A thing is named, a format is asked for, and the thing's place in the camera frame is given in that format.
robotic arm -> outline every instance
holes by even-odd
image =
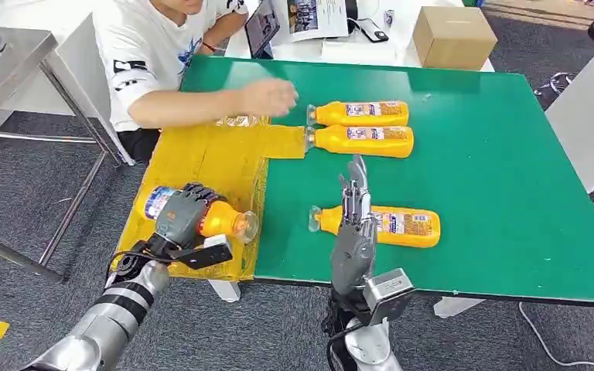
[[[332,296],[323,331],[343,369],[398,371],[387,340],[387,322],[405,309],[413,285],[401,268],[373,276],[377,221],[363,159],[355,155],[340,175],[343,218],[331,254]],[[197,228],[210,204],[222,197],[199,183],[176,191],[159,214],[155,232],[138,241],[108,276],[104,293],[70,333],[20,371],[106,371],[114,369],[153,303],[169,283],[168,265],[193,269],[233,258],[224,235],[206,238]]]
[[[349,181],[339,175],[343,218],[331,253],[333,290],[323,321],[327,360],[332,371],[331,353],[345,371],[401,371],[388,340],[388,321],[402,315],[415,288],[401,268],[373,275],[377,220],[363,159],[355,155],[347,170]]]
[[[170,263],[179,261],[199,269],[232,258],[224,235],[204,240],[196,233],[210,204],[220,198],[198,183],[175,192],[160,213],[153,235],[138,241],[131,251],[113,256],[123,255],[104,293],[70,333],[22,371],[114,369],[154,301],[167,288]]]

orange juice bottle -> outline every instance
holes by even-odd
[[[440,240],[440,219],[432,211],[372,206],[372,214],[377,219],[378,243],[424,248],[432,247]],[[338,234],[342,218],[342,206],[332,209],[313,206],[309,215],[309,230]]]
[[[169,187],[155,187],[148,196],[138,199],[135,208],[145,217],[156,220],[174,192],[176,190]],[[210,204],[197,232],[204,237],[226,234],[248,243],[258,232],[258,217],[253,211],[240,213],[224,201],[215,201]]]
[[[304,142],[306,151],[318,147],[335,153],[406,158],[413,149],[413,130],[405,126],[306,127]]]
[[[406,126],[408,106],[399,100],[383,102],[331,102],[325,106],[309,105],[308,122],[325,126]]]

white t-shirt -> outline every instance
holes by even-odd
[[[201,11],[182,26],[149,0],[100,0],[93,13],[94,31],[111,96],[116,131],[140,127],[128,108],[154,90],[177,90],[183,71],[199,50],[203,33],[223,15],[247,13],[243,0],[203,0]]]

green mat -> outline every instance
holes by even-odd
[[[375,272],[403,267],[422,290],[594,302],[594,207],[521,75],[196,57],[182,90],[291,80],[307,104],[405,100],[409,158],[366,157],[372,203],[437,212],[430,249],[379,245]],[[271,160],[255,277],[328,282],[333,235],[310,233],[311,205],[340,202],[349,155],[318,148]]]

bottle label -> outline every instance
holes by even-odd
[[[347,116],[381,116],[378,102],[346,104]]]
[[[381,116],[404,114],[402,107],[396,100],[385,102],[351,103],[345,104],[347,116]]]
[[[406,127],[347,128],[348,139],[406,139]]]
[[[145,216],[151,220],[158,219],[162,208],[174,192],[175,190],[169,187],[156,187],[145,203]]]
[[[377,219],[377,232],[431,236],[432,219],[425,214],[372,212]]]

